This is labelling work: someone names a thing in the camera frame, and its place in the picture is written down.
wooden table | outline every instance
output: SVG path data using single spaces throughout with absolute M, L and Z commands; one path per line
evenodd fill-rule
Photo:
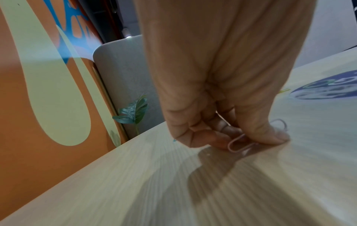
M 294 90 L 357 69 L 357 50 L 293 70 Z M 242 154 L 188 149 L 161 124 L 13 213 L 0 226 L 357 225 L 357 98 L 278 94 L 292 141 Z

pink paper clip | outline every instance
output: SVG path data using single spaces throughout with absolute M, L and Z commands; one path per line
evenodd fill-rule
M 270 123 L 273 123 L 273 122 L 275 122 L 275 121 L 280 121 L 280 122 L 282 122 L 282 123 L 284 124 L 284 131 L 287 131 L 287 124 L 286 124 L 286 122 L 284 122 L 284 120 L 278 118 L 278 119 L 275 119 L 275 120 L 270 121 Z M 239 137 L 233 139 L 231 142 L 229 142 L 229 144 L 228 144 L 228 150 L 229 150 L 230 152 L 232 152 L 232 153 L 238 153 L 238 152 L 243 152 L 243 151 L 247 150 L 248 148 L 251 148 L 252 146 L 254 146 L 254 145 L 256 145 L 256 144 L 259 144 L 259 143 L 257 143 L 257 142 L 253 142 L 253 143 L 248 144 L 248 145 L 246 145 L 245 147 L 242 147 L 241 149 L 238 149 L 238 150 L 233 150 L 233 149 L 231 149 L 231 145 L 232 145 L 234 142 L 236 142 L 237 140 L 240 140 L 240 139 L 241 139 L 242 137 L 244 137 L 244 136 L 245 136 L 245 134 L 242 134 L 242 135 L 240 135 Z

orange wall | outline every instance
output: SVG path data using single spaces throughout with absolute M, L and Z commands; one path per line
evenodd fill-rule
M 1 220 L 125 142 L 125 137 L 120 125 L 113 129 L 107 119 L 108 112 L 111 117 L 113 111 L 92 61 L 92 53 L 101 42 L 76 0 L 0 0 L 0 31 Z M 74 60 L 73 49 L 80 61 Z M 67 71 L 74 80 L 68 88 L 65 80 L 71 79 L 63 76 L 62 81 Z M 46 91 L 46 83 L 52 79 L 57 79 L 58 85 Z M 79 97 L 73 99 L 82 101 L 80 109 L 76 102 L 71 105 L 63 99 L 77 88 Z M 41 105 L 41 96 L 51 102 Z M 60 104 L 69 107 L 60 109 Z M 72 124 L 66 127 L 60 123 L 66 117 L 75 119 L 78 139 L 77 133 L 72 134 Z

